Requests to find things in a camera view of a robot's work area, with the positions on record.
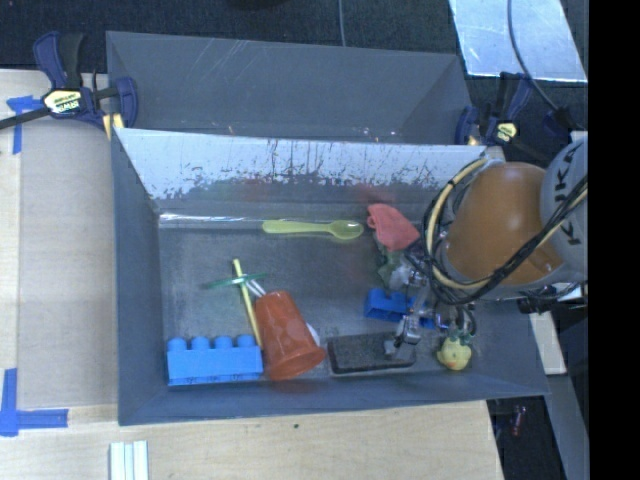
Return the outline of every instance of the black carpet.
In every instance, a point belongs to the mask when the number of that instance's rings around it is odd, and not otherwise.
[[[588,77],[589,0],[561,2]],[[52,30],[84,33],[80,71],[98,73],[107,69],[107,30],[459,52],[448,0],[0,0],[0,67],[36,69],[33,43]],[[495,101],[496,79],[469,76],[467,85],[477,107]],[[585,84],[540,85],[588,129]],[[549,137],[543,129],[549,110],[534,94],[519,116],[519,136],[504,148],[507,159],[546,167],[566,145],[566,140]],[[507,480],[564,480],[543,400],[489,404]],[[528,407],[518,437],[510,423],[515,405]]]

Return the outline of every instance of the yellow stick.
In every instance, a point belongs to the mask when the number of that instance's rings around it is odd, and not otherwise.
[[[233,260],[233,268],[236,271],[236,275],[240,277],[242,274],[242,267],[240,267],[240,260]],[[253,333],[256,335],[256,343],[262,348],[262,338],[260,337],[260,330],[258,329],[258,322],[256,322],[256,315],[253,312],[253,304],[251,304],[251,298],[249,297],[249,290],[244,283],[240,283],[240,290],[242,290],[242,297],[244,298],[244,305],[247,307],[247,314],[249,315],[249,321],[253,328]]]

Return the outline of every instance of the orange cup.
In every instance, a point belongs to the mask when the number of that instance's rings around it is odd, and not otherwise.
[[[316,344],[289,292],[278,290],[259,297],[255,312],[271,380],[291,379],[324,360],[326,352]]]

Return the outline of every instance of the orange object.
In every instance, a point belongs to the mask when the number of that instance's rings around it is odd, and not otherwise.
[[[376,230],[378,242],[389,251],[405,249],[420,237],[415,226],[393,206],[376,203],[369,205],[367,210],[367,224]]]
[[[278,290],[259,297],[255,313],[271,380],[297,377],[324,360],[326,352],[316,344],[289,292]]]
[[[542,229],[540,187],[545,171],[523,162],[507,162],[478,174],[465,194],[447,236],[447,258],[462,275],[481,279],[502,266]],[[503,284],[537,281],[562,264],[545,243]]]

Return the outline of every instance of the blue block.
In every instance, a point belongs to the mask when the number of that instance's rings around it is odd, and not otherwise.
[[[407,309],[413,303],[414,298],[407,299],[407,296],[402,292],[387,293],[382,288],[373,288],[367,294],[367,300],[364,304],[364,316],[386,320],[387,322],[399,322],[407,314]],[[421,318],[420,326],[433,329],[433,320],[431,318]]]
[[[21,429],[67,427],[68,409],[20,411],[16,409],[18,370],[4,372],[2,406],[0,406],[0,436],[15,437]]]
[[[170,386],[256,380],[264,371],[260,347],[251,334],[241,334],[235,344],[230,336],[218,336],[213,344],[197,336],[189,345],[183,338],[167,343]]]

